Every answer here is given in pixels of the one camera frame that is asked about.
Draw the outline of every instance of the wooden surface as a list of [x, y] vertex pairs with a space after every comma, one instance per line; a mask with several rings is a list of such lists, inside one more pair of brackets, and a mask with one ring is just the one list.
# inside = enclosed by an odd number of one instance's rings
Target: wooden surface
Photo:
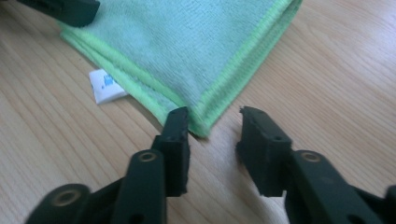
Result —
[[[396, 1], [304, 0], [295, 20], [207, 139], [190, 136], [189, 193], [169, 223], [288, 223], [235, 159], [238, 108], [266, 111], [294, 148], [322, 153], [355, 186], [396, 184]], [[67, 183], [100, 189], [162, 127], [132, 97], [96, 105], [95, 67], [56, 22], [0, 2], [0, 223], [22, 223]]]

